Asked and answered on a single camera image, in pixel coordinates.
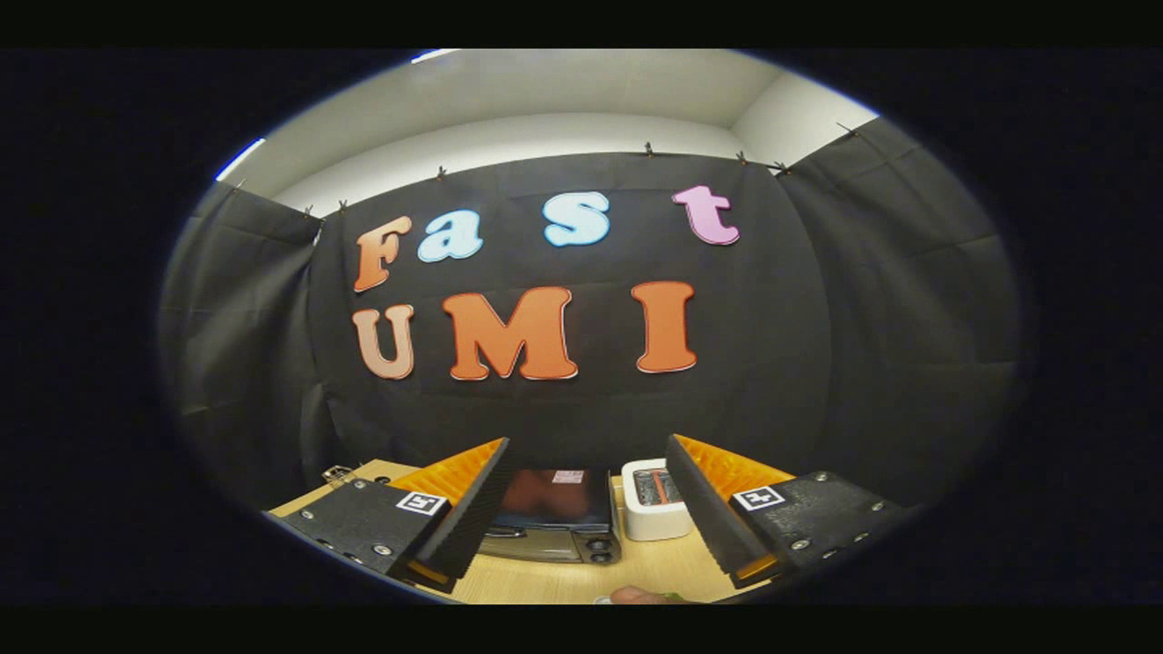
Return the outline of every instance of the small metal object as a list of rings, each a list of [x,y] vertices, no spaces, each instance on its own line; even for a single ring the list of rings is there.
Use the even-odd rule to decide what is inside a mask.
[[[323,470],[323,481],[334,484],[336,482],[342,482],[343,477],[351,474],[351,468],[347,465],[331,465],[327,470]]]

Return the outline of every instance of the table surface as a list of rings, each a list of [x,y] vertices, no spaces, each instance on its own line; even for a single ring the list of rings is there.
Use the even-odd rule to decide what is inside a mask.
[[[355,471],[352,478],[398,478],[416,470],[388,461],[372,461]],[[593,604],[623,585],[655,592],[677,592],[691,602],[715,602],[744,592],[715,563],[694,527],[690,534],[669,540],[635,541],[625,538],[626,503],[622,479],[613,477],[614,502],[622,527],[622,557],[608,566],[588,563],[545,563],[477,554],[469,571],[451,593],[416,587],[421,592],[466,604]],[[322,485],[270,512],[287,516],[331,491]]]

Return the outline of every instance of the black curtain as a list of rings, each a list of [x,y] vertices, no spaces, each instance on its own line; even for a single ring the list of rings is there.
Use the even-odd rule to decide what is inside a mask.
[[[229,496],[271,509],[321,483],[336,452],[306,330],[320,222],[215,184],[183,232],[160,306],[163,378]]]
[[[730,246],[694,236],[671,196],[730,199]],[[598,191],[609,232],[542,236],[549,198]],[[480,215],[481,249],[424,263],[424,227]],[[413,221],[388,280],[352,291],[357,237]],[[645,375],[630,289],[694,287],[691,370]],[[449,375],[444,298],[484,294],[502,320],[530,287],[563,286],[569,381]],[[415,308],[413,372],[363,364],[358,310]],[[166,282],[162,333],[176,408],[226,489],[262,509],[333,464],[426,465],[498,436],[530,467],[618,468],[672,432],[793,474],[829,469],[897,502],[946,492],[990,443],[1019,357],[1021,306],[994,225],[925,147],[883,119],[773,176],[699,156],[604,154],[485,166],[390,191],[320,221],[216,185]],[[394,347],[379,324],[384,356]]]

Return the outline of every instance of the orange letter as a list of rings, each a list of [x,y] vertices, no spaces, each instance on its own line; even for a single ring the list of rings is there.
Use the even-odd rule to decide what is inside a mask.
[[[392,222],[383,227],[377,227],[356,239],[356,246],[359,246],[359,277],[356,279],[357,293],[362,293],[372,286],[379,286],[387,280],[387,271],[379,265],[379,260],[384,260],[384,263],[395,261],[395,253],[400,250],[400,237],[397,234],[407,234],[408,229],[412,229],[412,219],[401,215]]]
[[[529,289],[516,303],[508,326],[479,293],[462,293],[444,300],[456,339],[452,378],[479,382],[488,377],[488,369],[477,358],[478,349],[498,375],[508,378],[522,346],[526,349],[521,376],[526,379],[569,379],[577,375],[578,367],[565,351],[563,322],[565,305],[572,297],[556,286]]]
[[[351,321],[356,324],[359,354],[364,357],[364,365],[377,377],[402,379],[412,374],[412,330],[408,328],[408,319],[412,318],[412,307],[406,304],[398,304],[384,310],[384,318],[387,318],[388,322],[392,324],[392,336],[395,339],[395,361],[387,361],[379,351],[379,335],[376,332],[379,312],[374,308],[368,308],[351,314]]]
[[[682,282],[648,282],[630,290],[642,303],[647,321],[647,353],[638,358],[643,372],[678,372],[693,368],[694,353],[686,349],[686,300],[694,289]]]

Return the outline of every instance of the white ceiling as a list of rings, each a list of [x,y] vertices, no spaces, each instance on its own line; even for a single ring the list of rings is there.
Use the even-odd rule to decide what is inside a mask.
[[[311,107],[266,135],[231,178],[273,197],[401,138],[520,115],[616,113],[730,129],[780,72],[730,50],[459,50]]]

